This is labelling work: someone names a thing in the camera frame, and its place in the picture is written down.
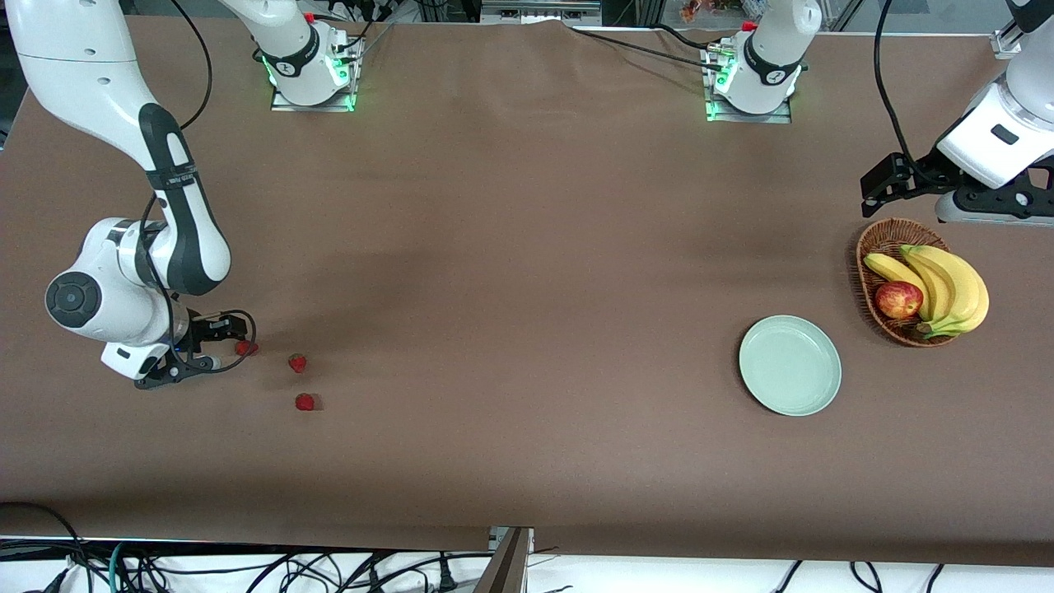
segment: teal cable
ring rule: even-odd
[[[114,547],[114,553],[110,555],[110,593],[117,593],[117,558],[120,557],[121,548],[124,547],[124,542],[118,542]]]

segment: black velcro strap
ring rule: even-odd
[[[158,191],[171,191],[187,186],[195,181],[197,177],[197,165],[194,161],[165,166],[156,171],[147,171],[147,180],[150,186]]]
[[[746,38],[743,50],[743,55],[746,56],[746,63],[749,64],[750,70],[758,73],[758,76],[761,77],[761,83],[765,86],[777,86],[783,83],[798,68],[798,64],[801,63],[800,58],[793,64],[787,65],[776,65],[765,61],[754,48],[754,35]]]
[[[308,40],[308,44],[302,50],[293,55],[279,58],[260,50],[260,54],[264,55],[267,63],[271,64],[271,67],[280,76],[285,76],[286,78],[299,76],[300,70],[305,64],[315,59],[315,56],[318,54],[318,29],[310,25],[308,28],[311,29],[311,39]]]

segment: bunch of bananas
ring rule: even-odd
[[[900,261],[882,253],[870,253],[864,263],[891,281],[907,281],[922,291],[917,330],[926,340],[973,332],[989,312],[988,288],[965,259],[929,244],[901,244]]]

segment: plate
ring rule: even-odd
[[[794,316],[754,324],[739,347],[739,371],[762,406],[785,416],[820,412],[842,383],[842,363],[831,338]]]

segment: white floor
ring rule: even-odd
[[[266,565],[278,555],[172,557],[158,562],[174,570],[212,570]],[[366,554],[341,554],[337,562],[347,575],[367,557]],[[384,561],[377,569],[382,577],[411,564],[434,558],[431,553],[405,553]],[[471,591],[473,579],[482,574],[486,558],[451,561],[458,591]],[[675,558],[625,558],[609,556],[534,555],[528,569],[527,593],[551,593],[570,586],[569,593],[772,593],[790,567],[785,560],[720,560]],[[40,591],[58,574],[62,560],[0,562],[0,593]],[[876,564],[883,593],[923,593],[933,565]],[[326,562],[315,568],[335,576]],[[864,578],[866,569],[859,565]],[[435,565],[423,569],[434,590],[438,582]],[[86,591],[84,571],[71,571],[61,593]],[[259,574],[251,570],[222,575],[169,575],[170,593],[240,593]],[[254,593],[274,593],[285,570],[269,575]],[[109,591],[96,578],[96,591]],[[385,586],[387,593],[423,591],[424,577],[410,573]],[[867,593],[854,580],[847,562],[806,561],[787,587],[787,593]],[[1054,592],[1054,569],[949,566],[938,577],[933,593],[1050,593]],[[325,593],[323,585],[300,578],[289,593]]]

